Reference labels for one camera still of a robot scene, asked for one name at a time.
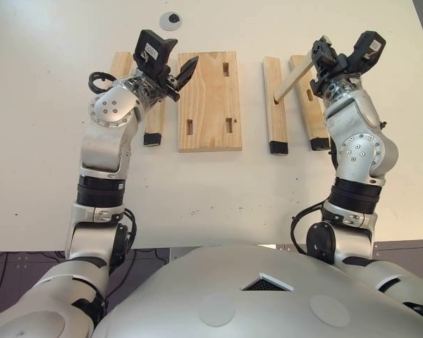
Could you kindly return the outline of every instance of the white tabletop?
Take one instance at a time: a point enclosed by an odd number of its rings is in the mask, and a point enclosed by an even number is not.
[[[179,30],[159,28],[167,11],[183,17]],[[178,153],[177,108],[167,101],[162,145],[142,146],[143,125],[132,144],[125,204],[137,215],[137,247],[290,242],[292,215],[329,194],[334,171],[326,152],[309,150],[294,92],[290,153],[269,153],[262,59],[281,58],[287,72],[290,55],[323,34],[349,54],[365,30],[387,40],[363,83],[400,151],[376,240],[423,239],[423,31],[412,0],[0,0],[0,250],[64,247],[87,77],[107,71],[115,51],[133,51],[141,29],[178,39],[173,69],[179,52],[237,52],[243,150]]]

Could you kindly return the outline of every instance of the wood grain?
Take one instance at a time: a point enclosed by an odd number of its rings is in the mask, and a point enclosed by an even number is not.
[[[281,60],[265,56],[263,59],[266,121],[269,148],[272,154],[288,154],[287,119],[283,101],[275,104],[273,93],[282,82]]]
[[[236,52],[179,54],[179,70],[194,56],[199,56],[196,71],[180,93],[178,150],[241,150]]]
[[[301,60],[295,69],[293,69],[287,78],[276,88],[274,92],[274,99],[280,102],[283,97],[295,86],[296,82],[304,76],[305,73],[313,66],[312,50]]]
[[[290,69],[295,72],[296,67],[301,66],[305,57],[292,55],[290,57]],[[304,120],[307,136],[312,150],[325,150],[330,148],[329,134],[324,124],[324,116],[318,98],[313,95],[310,81],[313,78],[312,71],[305,73],[296,84],[296,92],[301,107],[302,119]]]
[[[116,79],[125,77],[130,74],[133,64],[133,57],[128,51],[117,51],[114,54],[113,63],[111,64],[110,74]]]
[[[159,146],[163,134],[164,124],[164,100],[157,102],[149,113],[146,114],[146,126],[144,129],[144,145]]]

